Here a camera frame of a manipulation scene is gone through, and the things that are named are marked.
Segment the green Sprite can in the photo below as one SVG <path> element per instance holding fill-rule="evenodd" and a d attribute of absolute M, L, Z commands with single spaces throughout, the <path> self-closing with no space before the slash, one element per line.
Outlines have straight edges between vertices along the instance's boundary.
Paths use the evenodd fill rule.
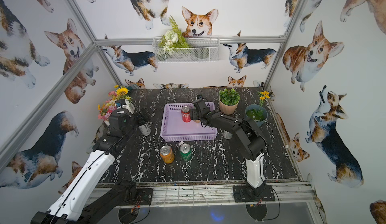
<path fill-rule="evenodd" d="M 189 144 L 182 144 L 180 146 L 180 155 L 181 155 L 181 158 L 182 160 L 184 161 L 191 161 L 192 157 L 193 157 L 193 152 L 192 152 L 192 148 Z"/>

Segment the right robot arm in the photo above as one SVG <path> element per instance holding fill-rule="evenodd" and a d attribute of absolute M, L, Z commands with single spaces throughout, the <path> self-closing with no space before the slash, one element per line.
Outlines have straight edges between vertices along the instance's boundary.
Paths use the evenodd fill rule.
<path fill-rule="evenodd" d="M 247 185 L 253 189 L 264 185 L 263 158 L 267 141 L 257 123 L 249 117 L 237 119 L 218 110 L 210 110 L 202 98 L 196 99 L 193 105 L 190 115 L 194 120 L 200 120 L 203 127 L 218 128 L 233 135 L 246 161 Z"/>

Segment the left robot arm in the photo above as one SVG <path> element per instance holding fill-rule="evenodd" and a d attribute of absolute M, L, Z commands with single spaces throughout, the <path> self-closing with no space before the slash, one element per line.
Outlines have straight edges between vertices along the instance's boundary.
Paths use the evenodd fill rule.
<path fill-rule="evenodd" d="M 89 196 L 106 170 L 115 162 L 119 148 L 133 134 L 150 121 L 147 108 L 131 113 L 122 100 L 109 117 L 110 132 L 99 138 L 89 158 L 62 196 L 46 212 L 37 212 L 33 224 L 96 224 L 112 209 L 128 204 L 139 208 L 142 198 L 136 183 L 129 180 L 117 182 L 106 194 L 86 204 Z"/>

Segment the red Coca-Cola can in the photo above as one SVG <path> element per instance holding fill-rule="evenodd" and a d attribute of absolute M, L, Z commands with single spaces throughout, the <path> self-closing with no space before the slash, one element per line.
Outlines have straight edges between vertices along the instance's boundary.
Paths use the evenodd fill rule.
<path fill-rule="evenodd" d="M 182 113 L 182 120 L 185 122 L 185 123 L 189 123 L 191 121 L 191 115 L 190 115 L 190 108 L 189 106 L 187 105 L 184 105 L 181 109 L 181 113 Z"/>

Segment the silver grey drink can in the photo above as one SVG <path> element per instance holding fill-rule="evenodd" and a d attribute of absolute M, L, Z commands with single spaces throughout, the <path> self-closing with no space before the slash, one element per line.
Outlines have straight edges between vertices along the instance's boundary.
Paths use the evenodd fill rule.
<path fill-rule="evenodd" d="M 232 137 L 233 137 L 233 134 L 231 134 L 228 131 L 223 130 L 223 138 L 230 140 L 230 139 L 232 139 Z"/>

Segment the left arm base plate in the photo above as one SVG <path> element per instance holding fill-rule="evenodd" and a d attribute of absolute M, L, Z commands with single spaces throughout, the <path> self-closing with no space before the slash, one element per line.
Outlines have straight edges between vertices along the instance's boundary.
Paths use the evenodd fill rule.
<path fill-rule="evenodd" d="M 154 189 L 152 188 L 140 188 L 137 189 L 136 198 L 133 201 L 135 206 L 150 206 L 152 203 Z"/>

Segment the orange soda can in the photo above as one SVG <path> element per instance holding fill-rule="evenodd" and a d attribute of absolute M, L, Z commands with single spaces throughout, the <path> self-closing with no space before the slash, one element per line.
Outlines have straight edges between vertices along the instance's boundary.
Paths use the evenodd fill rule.
<path fill-rule="evenodd" d="M 159 153 L 165 164 L 171 164 L 175 160 L 175 155 L 170 146 L 162 146 Z"/>

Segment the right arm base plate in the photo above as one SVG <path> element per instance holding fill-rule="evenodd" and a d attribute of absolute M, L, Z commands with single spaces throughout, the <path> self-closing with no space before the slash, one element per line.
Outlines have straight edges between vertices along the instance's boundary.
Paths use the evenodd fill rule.
<path fill-rule="evenodd" d="M 273 187 L 268 184 L 263 184 L 258 188 L 233 186 L 233 196 L 237 203 L 275 201 Z"/>

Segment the white Monster energy can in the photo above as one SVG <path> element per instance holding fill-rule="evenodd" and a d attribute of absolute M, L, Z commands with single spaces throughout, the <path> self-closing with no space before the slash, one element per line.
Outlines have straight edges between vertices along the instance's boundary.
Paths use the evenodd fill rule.
<path fill-rule="evenodd" d="M 151 127 L 148 123 L 144 123 L 138 127 L 143 136 L 149 136 L 151 134 Z"/>

